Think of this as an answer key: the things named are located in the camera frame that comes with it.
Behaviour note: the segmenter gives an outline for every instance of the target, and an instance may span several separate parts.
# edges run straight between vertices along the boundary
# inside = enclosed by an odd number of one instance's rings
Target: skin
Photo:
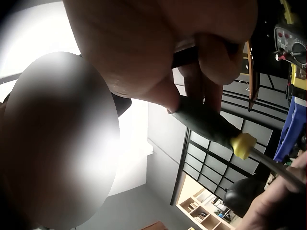
[[[287,169],[297,178],[306,184],[306,152],[296,158],[291,167]],[[289,184],[284,178],[277,177],[269,187],[257,196],[250,205],[240,226],[236,230],[267,230],[276,229],[272,226],[273,214],[276,217],[282,216],[286,209],[281,209],[283,201],[288,198],[291,193],[298,193],[298,190]],[[295,212],[296,210],[287,210],[287,212]]]
[[[179,106],[171,71],[176,44],[195,39],[199,62],[180,68],[186,91],[200,101],[206,97],[219,111],[222,85],[240,74],[243,45],[258,11],[256,0],[64,0],[64,5],[82,56],[110,91],[171,113]],[[237,44],[236,51],[227,43]]]

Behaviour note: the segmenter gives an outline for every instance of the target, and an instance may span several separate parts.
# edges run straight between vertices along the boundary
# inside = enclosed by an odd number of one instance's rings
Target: window pane
[[[200,136],[200,135],[198,135],[197,133],[195,133],[193,131],[191,132],[190,140],[194,141],[195,143],[201,145],[204,148],[208,148],[209,140]]]
[[[223,199],[225,193],[226,192],[223,189],[221,189],[220,187],[217,187],[217,189],[215,191],[215,194],[217,196],[219,196],[221,199]]]
[[[191,154],[192,156],[199,159],[201,162],[204,162],[206,153],[204,151],[201,151],[199,148],[195,147],[192,144],[188,144],[188,150],[187,152]]]
[[[233,124],[235,127],[238,129],[241,129],[242,123],[243,123],[243,118],[237,117],[235,115],[232,115],[230,113],[226,113],[221,111],[220,113],[230,124]]]
[[[191,177],[193,177],[195,180],[198,179],[198,175],[199,175],[199,172],[197,172],[195,169],[193,169],[191,166],[189,166],[188,164],[185,164],[183,166],[183,170],[189,174]]]
[[[196,160],[194,157],[191,155],[187,154],[185,157],[185,162],[191,165],[193,168],[198,170],[199,172],[201,171],[202,163]]]
[[[223,188],[223,189],[228,189],[230,186],[232,185],[232,182],[227,180],[226,178],[223,178],[220,182],[220,186]]]
[[[272,130],[251,121],[245,121],[242,131],[249,133],[257,139],[257,142],[266,146],[272,135]]]
[[[251,158],[247,158],[245,160],[242,160],[241,158],[237,156],[233,156],[231,161],[232,164],[238,166],[239,168],[243,169],[244,171],[253,174],[258,166],[258,162],[254,161]]]
[[[232,180],[233,182],[237,182],[238,180],[247,178],[246,176],[242,175],[241,173],[237,172],[236,170],[228,167],[225,175],[226,178]]]
[[[222,162],[218,161],[212,156],[207,155],[205,164],[208,165],[210,168],[213,168],[215,171],[219,172],[220,174],[224,174],[227,165],[223,164]]]
[[[219,183],[222,176],[218,173],[216,173],[215,171],[213,171],[212,169],[210,169],[207,166],[203,166],[203,169],[201,171],[202,174],[204,174],[206,177],[210,178],[211,180],[213,180],[215,183]]]
[[[209,179],[207,179],[206,177],[204,177],[203,175],[199,176],[199,180],[198,180],[204,187],[206,187],[207,189],[211,190],[212,192],[215,191],[217,185],[214,184],[212,181],[210,181]]]
[[[216,155],[229,161],[232,155],[232,151],[216,142],[211,142],[209,146],[209,151],[215,153]]]

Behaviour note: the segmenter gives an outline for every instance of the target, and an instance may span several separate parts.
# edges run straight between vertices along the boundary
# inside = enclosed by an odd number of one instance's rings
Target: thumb
[[[180,94],[173,82],[173,72],[163,78],[158,84],[136,99],[152,102],[165,107],[169,113],[179,108]]]

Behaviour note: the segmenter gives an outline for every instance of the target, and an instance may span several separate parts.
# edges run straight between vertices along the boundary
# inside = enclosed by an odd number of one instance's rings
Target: wooden shelf
[[[219,223],[220,223],[220,220],[210,214],[207,216],[207,218],[204,221],[201,222],[201,225],[203,225],[208,230],[212,230]]]
[[[190,211],[188,209],[191,203],[197,203],[197,208]],[[203,230],[234,230],[235,228],[227,223],[222,218],[218,217],[215,213],[208,210],[199,200],[194,196],[189,197],[187,200],[183,201],[177,207],[186,214],[197,226]],[[198,221],[195,219],[200,213],[204,212],[207,216],[202,220]]]
[[[230,227],[220,222],[213,230],[230,230]]]
[[[191,212],[195,211],[195,209],[191,211],[191,210],[188,209],[188,207],[189,207],[189,205],[190,205],[191,203],[193,203],[194,201],[195,201],[194,199],[188,198],[187,200],[185,200],[184,202],[182,202],[182,203],[180,204],[180,206],[181,206],[186,212],[191,213]]]

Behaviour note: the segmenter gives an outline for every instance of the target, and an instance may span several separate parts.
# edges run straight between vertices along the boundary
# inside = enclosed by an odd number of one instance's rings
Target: wooden frame
[[[192,220],[200,229],[203,230],[235,230],[235,227],[231,226],[225,220],[217,216],[214,212],[208,209],[205,205],[203,205],[196,197],[201,194],[203,190],[200,190],[192,197],[189,197],[185,201],[177,204],[176,206],[190,219]],[[192,210],[187,210],[187,207],[191,203],[197,203],[198,206]],[[207,216],[201,221],[198,222],[194,217],[197,216],[200,212],[204,212]]]

